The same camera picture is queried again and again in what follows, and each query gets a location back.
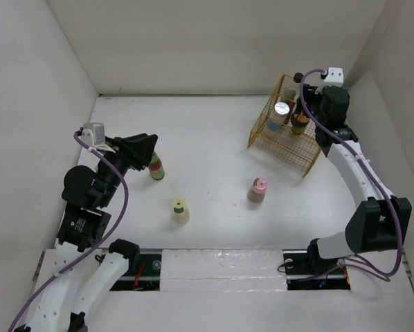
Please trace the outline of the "red lid sauce jar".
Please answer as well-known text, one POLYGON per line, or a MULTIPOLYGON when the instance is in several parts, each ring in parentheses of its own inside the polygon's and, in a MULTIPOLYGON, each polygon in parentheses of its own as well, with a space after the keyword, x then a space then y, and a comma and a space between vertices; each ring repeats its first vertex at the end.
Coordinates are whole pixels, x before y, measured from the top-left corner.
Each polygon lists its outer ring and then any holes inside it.
POLYGON ((303 111, 294 112, 291 116, 291 131, 293 134, 302 135, 305 132, 307 125, 309 124, 310 118, 303 111))

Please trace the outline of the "dark soy sauce bottle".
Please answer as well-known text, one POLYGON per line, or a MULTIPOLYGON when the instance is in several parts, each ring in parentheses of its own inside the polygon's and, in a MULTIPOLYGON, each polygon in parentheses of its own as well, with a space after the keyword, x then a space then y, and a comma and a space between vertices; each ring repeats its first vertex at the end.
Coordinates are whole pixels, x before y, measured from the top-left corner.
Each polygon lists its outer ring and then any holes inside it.
POLYGON ((303 74, 301 72, 297 72, 294 74, 293 78, 288 81, 287 88, 284 92, 284 101, 286 103, 295 103, 296 98, 299 96, 300 93, 300 82, 303 78, 303 74))

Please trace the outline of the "green label sauce bottle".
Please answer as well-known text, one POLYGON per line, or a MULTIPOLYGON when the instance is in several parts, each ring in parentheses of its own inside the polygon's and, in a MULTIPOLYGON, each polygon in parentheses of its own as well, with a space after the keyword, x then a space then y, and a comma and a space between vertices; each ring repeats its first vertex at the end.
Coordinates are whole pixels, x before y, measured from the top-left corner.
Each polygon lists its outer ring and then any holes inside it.
POLYGON ((161 159, 155 151, 152 154, 152 159, 148 165, 148 169, 150 176, 156 181, 162 180, 165 176, 165 171, 161 159))

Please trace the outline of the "silver cap blue shaker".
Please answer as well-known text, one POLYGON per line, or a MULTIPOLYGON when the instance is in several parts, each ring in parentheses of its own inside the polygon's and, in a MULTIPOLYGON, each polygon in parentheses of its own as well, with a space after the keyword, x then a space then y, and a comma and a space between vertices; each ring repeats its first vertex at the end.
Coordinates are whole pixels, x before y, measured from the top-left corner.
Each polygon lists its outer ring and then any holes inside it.
POLYGON ((270 131, 279 131, 287 116, 289 115, 289 112, 290 107, 287 103, 275 103, 267 119, 267 129, 270 131))

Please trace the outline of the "yellow cap spice shaker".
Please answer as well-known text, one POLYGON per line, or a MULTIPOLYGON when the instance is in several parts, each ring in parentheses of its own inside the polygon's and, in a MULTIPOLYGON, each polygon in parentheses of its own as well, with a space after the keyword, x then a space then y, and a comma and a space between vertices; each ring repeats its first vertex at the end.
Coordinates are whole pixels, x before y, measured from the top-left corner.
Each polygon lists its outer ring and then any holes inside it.
POLYGON ((190 219, 190 212, 184 199, 175 199, 172 202, 172 220, 178 224, 186 224, 190 219))

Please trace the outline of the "pink cap spice shaker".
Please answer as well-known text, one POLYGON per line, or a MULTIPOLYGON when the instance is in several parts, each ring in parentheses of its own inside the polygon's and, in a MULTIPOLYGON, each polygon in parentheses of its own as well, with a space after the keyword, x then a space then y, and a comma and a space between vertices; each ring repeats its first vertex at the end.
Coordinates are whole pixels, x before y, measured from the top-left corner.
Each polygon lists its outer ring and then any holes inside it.
POLYGON ((268 187, 268 181, 264 178, 256 178, 247 193, 247 198, 252 203, 263 202, 268 187))

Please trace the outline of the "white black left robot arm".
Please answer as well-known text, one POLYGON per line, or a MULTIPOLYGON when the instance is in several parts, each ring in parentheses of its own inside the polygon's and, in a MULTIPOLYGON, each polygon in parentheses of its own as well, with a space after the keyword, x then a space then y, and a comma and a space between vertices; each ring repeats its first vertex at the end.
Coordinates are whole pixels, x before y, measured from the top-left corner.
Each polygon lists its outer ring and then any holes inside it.
POLYGON ((151 163, 158 136, 101 134, 97 142, 87 143, 92 135, 84 128, 73 134, 99 163, 96 170, 78 165, 66 173, 62 192, 66 207, 55 241, 55 267, 19 310, 9 331, 88 331, 91 316, 116 281, 139 268, 139 246, 117 239, 95 273, 87 282, 82 280, 95 250, 111 236, 127 210, 125 174, 151 163))

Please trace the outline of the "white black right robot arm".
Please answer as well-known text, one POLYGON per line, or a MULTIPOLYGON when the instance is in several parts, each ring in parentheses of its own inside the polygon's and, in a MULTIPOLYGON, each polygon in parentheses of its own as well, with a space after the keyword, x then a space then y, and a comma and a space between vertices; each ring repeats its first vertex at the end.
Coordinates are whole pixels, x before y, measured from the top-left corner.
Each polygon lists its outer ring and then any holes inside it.
POLYGON ((401 264, 403 244, 412 205, 395 196, 376 175, 364 156, 359 139, 346 124, 350 104, 347 90, 338 86, 322 89, 304 84, 297 105, 315 124, 315 139, 325 157, 335 166, 349 189, 356 210, 345 230, 310 242, 307 267, 328 275, 330 262, 345 264, 388 281, 401 264), (389 272, 362 257, 365 252, 395 250, 395 265, 389 272))

